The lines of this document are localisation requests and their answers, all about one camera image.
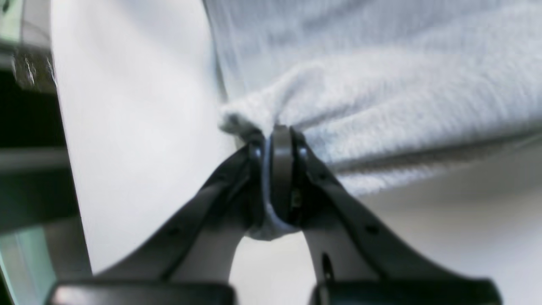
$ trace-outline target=white surface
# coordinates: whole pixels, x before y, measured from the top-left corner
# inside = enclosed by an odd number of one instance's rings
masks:
[[[234,151],[216,128],[214,57],[199,0],[53,0],[53,52],[93,270],[114,264]],[[434,260],[493,277],[507,305],[542,304],[542,149],[365,198]],[[242,240],[243,305],[305,304],[301,234]]]
[[[235,151],[200,1],[52,2],[62,119],[92,269],[115,263]]]

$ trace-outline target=gray fabric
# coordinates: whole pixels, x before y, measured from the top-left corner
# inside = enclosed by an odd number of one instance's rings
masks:
[[[354,195],[445,173],[542,131],[542,4],[206,0],[225,131],[302,130]]]

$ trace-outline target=small hole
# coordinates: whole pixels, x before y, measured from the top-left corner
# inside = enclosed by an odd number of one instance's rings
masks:
[[[380,229],[375,225],[366,226],[365,230],[371,235],[378,235],[378,233],[380,232]]]
[[[168,236],[175,236],[175,235],[179,234],[179,232],[180,232],[179,227],[173,227],[167,232],[167,235]]]
[[[324,270],[324,277],[326,278],[326,281],[331,282],[335,280],[333,266],[331,265],[331,260],[327,253],[322,254],[322,269]]]

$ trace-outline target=white towel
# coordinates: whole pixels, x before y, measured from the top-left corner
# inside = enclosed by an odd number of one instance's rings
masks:
[[[207,0],[223,130],[304,132],[354,195],[539,138],[542,4]]]

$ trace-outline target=clip jaw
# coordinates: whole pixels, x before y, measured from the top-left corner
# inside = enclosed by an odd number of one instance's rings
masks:
[[[92,280],[57,284],[47,304],[235,304],[227,284],[235,249],[264,216],[263,145],[251,138],[140,248]],[[502,304],[491,281],[455,275],[402,242],[344,190],[302,134],[278,126],[272,145],[272,205],[305,234],[319,283],[311,304]]]

